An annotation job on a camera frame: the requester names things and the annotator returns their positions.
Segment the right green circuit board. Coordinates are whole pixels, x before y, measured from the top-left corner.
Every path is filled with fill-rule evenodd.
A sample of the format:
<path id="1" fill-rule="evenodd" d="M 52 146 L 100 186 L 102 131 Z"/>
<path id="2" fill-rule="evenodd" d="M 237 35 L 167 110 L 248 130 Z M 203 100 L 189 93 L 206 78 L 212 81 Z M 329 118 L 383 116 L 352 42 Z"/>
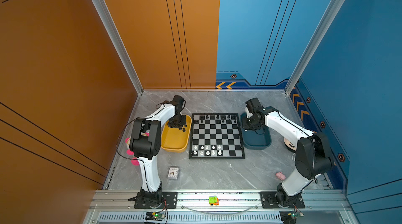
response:
<path id="1" fill-rule="evenodd" d="M 283 224 L 296 224 L 297 219 L 304 217 L 304 214 L 300 211 L 298 212 L 280 212 L 281 221 Z"/>

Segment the green orange toy car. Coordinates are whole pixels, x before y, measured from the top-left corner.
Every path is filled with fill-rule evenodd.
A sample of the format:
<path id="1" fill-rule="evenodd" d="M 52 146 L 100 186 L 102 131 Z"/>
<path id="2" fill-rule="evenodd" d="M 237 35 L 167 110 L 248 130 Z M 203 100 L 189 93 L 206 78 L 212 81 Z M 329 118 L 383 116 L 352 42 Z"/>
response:
<path id="1" fill-rule="evenodd" d="M 217 196 L 210 196 L 209 199 L 210 206 L 218 206 L 219 205 L 219 198 Z"/>

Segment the pink plush pig toy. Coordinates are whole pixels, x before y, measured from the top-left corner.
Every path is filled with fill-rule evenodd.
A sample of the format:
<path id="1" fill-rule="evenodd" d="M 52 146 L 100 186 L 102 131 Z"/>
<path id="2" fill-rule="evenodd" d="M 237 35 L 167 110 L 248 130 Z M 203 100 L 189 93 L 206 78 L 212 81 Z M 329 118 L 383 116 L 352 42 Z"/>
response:
<path id="1" fill-rule="evenodd" d="M 296 152 L 297 150 L 297 140 L 296 141 L 290 141 L 287 138 L 284 137 L 284 144 L 287 147 L 288 150 L 292 151 L 293 153 Z"/>

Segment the aluminium front rail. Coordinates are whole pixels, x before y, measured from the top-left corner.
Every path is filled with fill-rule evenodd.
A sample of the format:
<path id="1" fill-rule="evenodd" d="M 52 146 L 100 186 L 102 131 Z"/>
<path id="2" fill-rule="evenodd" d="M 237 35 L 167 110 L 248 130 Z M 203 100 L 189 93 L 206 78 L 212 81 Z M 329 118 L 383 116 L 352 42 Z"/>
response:
<path id="1" fill-rule="evenodd" d="M 250 208 L 262 210 L 261 189 L 231 189 L 231 190 L 176 190 L 178 203 L 175 210 L 200 211 L 240 211 Z M 129 199 L 137 195 L 137 190 L 101 190 L 96 191 L 90 203 L 89 211 L 124 211 L 134 209 L 134 202 Z M 302 192 L 307 210 L 351 210 L 346 196 L 340 190 L 307 189 Z M 209 205 L 209 197 L 219 198 L 218 206 Z"/>

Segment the left green circuit board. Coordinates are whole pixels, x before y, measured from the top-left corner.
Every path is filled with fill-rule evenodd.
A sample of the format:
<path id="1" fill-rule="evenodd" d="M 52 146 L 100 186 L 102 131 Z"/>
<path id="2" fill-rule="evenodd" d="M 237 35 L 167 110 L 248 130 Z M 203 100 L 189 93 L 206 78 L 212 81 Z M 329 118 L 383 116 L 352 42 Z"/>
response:
<path id="1" fill-rule="evenodd" d="M 166 214 L 162 212 L 146 212 L 144 221 L 146 224 L 161 224 L 165 218 Z"/>

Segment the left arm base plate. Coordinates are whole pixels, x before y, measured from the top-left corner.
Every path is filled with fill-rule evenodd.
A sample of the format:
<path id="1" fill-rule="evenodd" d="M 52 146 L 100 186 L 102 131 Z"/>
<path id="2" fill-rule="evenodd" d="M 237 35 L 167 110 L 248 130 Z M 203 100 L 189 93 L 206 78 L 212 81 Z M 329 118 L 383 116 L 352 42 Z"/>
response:
<path id="1" fill-rule="evenodd" d="M 178 203 L 177 192 L 162 192 L 161 201 L 157 202 L 149 198 L 138 196 L 134 203 L 135 209 L 162 209 L 165 207 L 168 210 L 176 209 Z"/>

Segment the small clear alarm clock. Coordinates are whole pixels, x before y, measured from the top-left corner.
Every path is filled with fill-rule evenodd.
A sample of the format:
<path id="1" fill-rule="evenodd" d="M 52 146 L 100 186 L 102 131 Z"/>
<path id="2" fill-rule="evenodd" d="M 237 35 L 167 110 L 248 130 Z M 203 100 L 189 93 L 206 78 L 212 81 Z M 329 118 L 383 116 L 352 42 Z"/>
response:
<path id="1" fill-rule="evenodd" d="M 177 166 L 169 167 L 168 175 L 167 175 L 168 179 L 177 180 L 179 178 L 179 171 L 180 171 L 180 169 Z"/>

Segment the small pink eraser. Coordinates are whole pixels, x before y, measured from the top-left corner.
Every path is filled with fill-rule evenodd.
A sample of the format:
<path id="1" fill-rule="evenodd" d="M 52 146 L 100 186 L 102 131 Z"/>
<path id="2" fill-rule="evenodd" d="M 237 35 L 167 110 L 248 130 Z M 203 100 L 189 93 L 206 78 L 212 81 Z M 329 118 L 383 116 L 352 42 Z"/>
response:
<path id="1" fill-rule="evenodd" d="M 286 176 L 282 172 L 277 172 L 275 176 L 281 181 L 286 180 Z"/>

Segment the green circuit board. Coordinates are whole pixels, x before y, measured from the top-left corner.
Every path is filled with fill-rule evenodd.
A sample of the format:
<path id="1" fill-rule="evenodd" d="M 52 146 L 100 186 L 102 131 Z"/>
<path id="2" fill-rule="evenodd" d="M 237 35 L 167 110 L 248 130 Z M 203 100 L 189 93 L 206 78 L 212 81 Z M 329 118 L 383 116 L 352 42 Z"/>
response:
<path id="1" fill-rule="evenodd" d="M 161 224 L 165 218 L 166 214 L 162 212 L 146 212 L 144 221 L 146 224 Z"/>
<path id="2" fill-rule="evenodd" d="M 281 221 L 283 224 L 296 224 L 297 219 L 304 217 L 304 214 L 300 211 L 298 212 L 280 212 Z"/>

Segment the dark teal plastic tray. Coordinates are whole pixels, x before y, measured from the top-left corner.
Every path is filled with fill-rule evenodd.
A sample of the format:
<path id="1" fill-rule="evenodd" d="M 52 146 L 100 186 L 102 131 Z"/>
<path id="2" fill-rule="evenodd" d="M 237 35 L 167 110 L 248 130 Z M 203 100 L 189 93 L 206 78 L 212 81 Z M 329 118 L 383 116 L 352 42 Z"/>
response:
<path id="1" fill-rule="evenodd" d="M 272 143 L 271 134 L 267 126 L 263 126 L 256 131 L 246 130 L 244 122 L 247 119 L 246 112 L 240 115 L 241 117 L 241 132 L 244 142 L 244 147 L 249 150 L 264 150 Z"/>

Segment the black white chessboard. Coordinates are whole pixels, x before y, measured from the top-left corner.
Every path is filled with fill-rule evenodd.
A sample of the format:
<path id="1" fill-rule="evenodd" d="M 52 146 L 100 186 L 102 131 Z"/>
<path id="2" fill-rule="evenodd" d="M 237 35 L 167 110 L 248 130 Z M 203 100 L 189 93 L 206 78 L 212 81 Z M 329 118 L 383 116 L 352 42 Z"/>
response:
<path id="1" fill-rule="evenodd" d="M 240 119 L 236 113 L 193 114 L 190 144 L 191 160 L 246 158 Z"/>

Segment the pink green plush toy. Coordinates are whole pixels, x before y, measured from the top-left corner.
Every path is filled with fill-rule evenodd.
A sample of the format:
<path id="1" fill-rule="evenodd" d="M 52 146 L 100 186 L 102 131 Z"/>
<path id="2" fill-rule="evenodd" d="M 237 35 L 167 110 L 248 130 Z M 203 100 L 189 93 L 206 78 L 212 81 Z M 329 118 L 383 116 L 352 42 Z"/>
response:
<path id="1" fill-rule="evenodd" d="M 126 138 L 125 140 L 127 147 L 126 152 L 130 158 L 134 159 L 132 160 L 133 165 L 139 166 L 142 161 L 145 161 L 146 163 L 152 161 L 152 159 L 149 158 L 150 144 L 148 142 L 148 137 L 149 133 L 141 133 L 140 139 L 134 140 L 133 151 L 130 148 L 132 137 Z"/>

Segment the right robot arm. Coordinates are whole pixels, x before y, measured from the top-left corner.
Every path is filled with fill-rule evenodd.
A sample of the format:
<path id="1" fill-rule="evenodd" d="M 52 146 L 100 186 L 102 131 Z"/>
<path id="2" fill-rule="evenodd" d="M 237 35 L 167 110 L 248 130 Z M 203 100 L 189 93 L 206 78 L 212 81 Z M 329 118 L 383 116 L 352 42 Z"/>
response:
<path id="1" fill-rule="evenodd" d="M 266 126 L 296 148 L 295 169 L 278 185 L 272 198 L 282 208 L 296 205 L 302 191 L 334 165 L 328 138 L 292 122 L 272 106 L 263 107 L 258 98 L 246 101 L 246 115 L 242 123 L 245 130 L 257 131 Z"/>

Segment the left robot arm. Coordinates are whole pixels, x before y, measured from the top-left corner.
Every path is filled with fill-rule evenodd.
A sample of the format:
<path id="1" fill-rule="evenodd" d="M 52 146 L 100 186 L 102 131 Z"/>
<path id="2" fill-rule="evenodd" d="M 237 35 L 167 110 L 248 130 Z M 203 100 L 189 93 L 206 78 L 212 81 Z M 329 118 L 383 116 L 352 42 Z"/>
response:
<path id="1" fill-rule="evenodd" d="M 151 115 L 134 120 L 127 146 L 139 162 L 142 176 L 140 191 L 129 199 L 136 209 L 176 208 L 177 193 L 162 191 L 157 155 L 161 149 L 177 153 L 186 150 L 192 119 L 182 114 L 184 107 L 185 99 L 176 95 Z"/>

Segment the yellow plastic tray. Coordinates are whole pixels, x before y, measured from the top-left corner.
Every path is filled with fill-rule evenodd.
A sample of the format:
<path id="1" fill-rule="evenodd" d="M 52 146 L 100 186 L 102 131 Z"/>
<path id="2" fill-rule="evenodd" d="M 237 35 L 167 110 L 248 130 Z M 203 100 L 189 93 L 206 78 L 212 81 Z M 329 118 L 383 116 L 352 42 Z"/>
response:
<path id="1" fill-rule="evenodd" d="M 170 128 L 168 122 L 164 125 L 161 138 L 161 148 L 168 152 L 181 153 L 187 148 L 191 134 L 192 118 L 186 115 L 186 125 L 181 129 Z"/>

